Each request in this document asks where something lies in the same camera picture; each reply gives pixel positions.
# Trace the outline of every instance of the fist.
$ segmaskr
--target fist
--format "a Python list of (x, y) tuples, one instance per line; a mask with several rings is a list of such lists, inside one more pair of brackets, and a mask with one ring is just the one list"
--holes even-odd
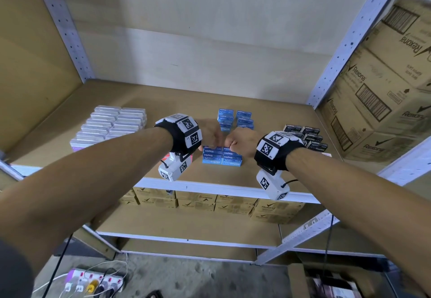
[(202, 131), (202, 146), (209, 146), (210, 148), (223, 146), (223, 134), (216, 119), (195, 119), (195, 121)]
[(263, 134), (249, 128), (236, 128), (226, 137), (224, 146), (229, 147), (232, 152), (253, 158), (262, 137)]

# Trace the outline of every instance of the yellow plug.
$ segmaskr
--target yellow plug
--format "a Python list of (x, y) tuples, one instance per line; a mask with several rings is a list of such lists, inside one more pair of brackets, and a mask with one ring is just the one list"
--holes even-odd
[(99, 281), (93, 280), (90, 282), (89, 285), (87, 285), (87, 288), (85, 289), (86, 293), (93, 293), (94, 290), (96, 290), (96, 287), (99, 285)]

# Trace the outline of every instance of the concrete floor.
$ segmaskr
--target concrete floor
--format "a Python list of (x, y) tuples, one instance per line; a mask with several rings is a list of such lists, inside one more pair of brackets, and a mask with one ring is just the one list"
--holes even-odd
[[(117, 255), (125, 260), (124, 255)], [(51, 257), (35, 280), (35, 288), (46, 283), (55, 268), (57, 257)], [(73, 267), (89, 268), (104, 261), (100, 258), (65, 256), (57, 275)], [(118, 269), (121, 263), (109, 263)], [(105, 271), (101, 265), (97, 270)], [(202, 261), (195, 259), (129, 254), (128, 283), (117, 298), (143, 298), (152, 290), (161, 290), (164, 298), (213, 298), (213, 297), (291, 297), (286, 267), (256, 266), (245, 263)], [(64, 289), (64, 278), (56, 280), (48, 298), (59, 298)], [(32, 298), (40, 298), (44, 289)], [(61, 298), (82, 298), (82, 294)]]

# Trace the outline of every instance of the wrist strap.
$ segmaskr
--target wrist strap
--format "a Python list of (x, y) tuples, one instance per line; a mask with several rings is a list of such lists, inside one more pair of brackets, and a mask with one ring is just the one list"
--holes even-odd
[(202, 142), (202, 131), (196, 121), (188, 115), (177, 113), (160, 119), (154, 127), (169, 131), (174, 145), (171, 152), (182, 155), (193, 153)]
[(263, 170), (275, 175), (278, 170), (288, 171), (286, 156), (300, 147), (305, 146), (298, 137), (284, 131), (273, 131), (259, 141), (254, 159)]

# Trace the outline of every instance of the forearm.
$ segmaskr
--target forearm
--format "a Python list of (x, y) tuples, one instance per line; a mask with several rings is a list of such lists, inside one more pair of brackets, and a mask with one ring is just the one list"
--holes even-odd
[(298, 148), (286, 167), (337, 218), (382, 247), (431, 293), (431, 203), (390, 181)]
[(26, 257), (39, 270), (64, 238), (123, 196), (171, 148), (172, 136), (157, 127), (48, 165), (2, 193), (0, 236), (23, 253), (34, 251)]

